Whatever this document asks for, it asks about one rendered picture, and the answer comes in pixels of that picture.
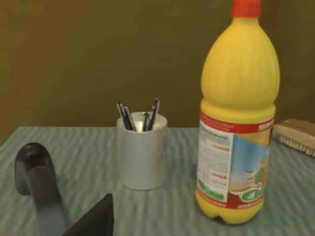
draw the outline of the bottle cap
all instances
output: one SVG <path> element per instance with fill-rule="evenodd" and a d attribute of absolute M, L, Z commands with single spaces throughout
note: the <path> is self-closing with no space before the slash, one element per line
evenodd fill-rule
<path fill-rule="evenodd" d="M 234 0 L 233 17 L 259 18 L 260 14 L 260 0 Z"/>

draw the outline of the label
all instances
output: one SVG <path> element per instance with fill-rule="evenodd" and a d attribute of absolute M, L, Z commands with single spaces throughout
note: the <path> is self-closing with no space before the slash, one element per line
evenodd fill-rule
<path fill-rule="evenodd" d="M 231 209 L 263 200 L 273 124 L 232 124 L 201 113 L 196 189 L 204 200 Z"/>

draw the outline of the green tablecloth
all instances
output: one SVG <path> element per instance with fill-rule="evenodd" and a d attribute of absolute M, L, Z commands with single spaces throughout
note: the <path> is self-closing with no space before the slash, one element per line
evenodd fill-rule
<path fill-rule="evenodd" d="M 0 236 L 37 236 L 31 197 L 14 186 L 14 159 L 28 142 L 49 150 L 73 222 L 113 193 L 116 236 L 314 236 L 315 159 L 273 143 L 265 206 L 252 221 L 225 225 L 194 201 L 197 128 L 169 129 L 168 180 L 132 191 L 119 179 L 115 128 L 21 127 L 0 148 Z"/>

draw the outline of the brush bristles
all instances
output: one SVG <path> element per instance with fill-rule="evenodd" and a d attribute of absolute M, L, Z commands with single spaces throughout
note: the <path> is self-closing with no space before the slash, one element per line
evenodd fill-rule
<path fill-rule="evenodd" d="M 308 156 L 315 157 L 315 149 L 305 146 L 302 143 L 299 143 L 293 139 L 289 139 L 286 136 L 280 135 L 280 142 L 288 145 L 291 148 L 294 148 L 295 150 L 304 152 Z"/>

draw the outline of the pen holder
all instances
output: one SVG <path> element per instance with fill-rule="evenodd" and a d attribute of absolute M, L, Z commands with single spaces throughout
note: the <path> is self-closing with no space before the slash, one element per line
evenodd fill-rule
<path fill-rule="evenodd" d="M 120 177 L 135 190 L 157 188 L 166 180 L 167 120 L 157 114 L 153 130 L 141 132 L 143 114 L 131 114 L 139 132 L 126 130 L 121 118 L 117 121 Z"/>

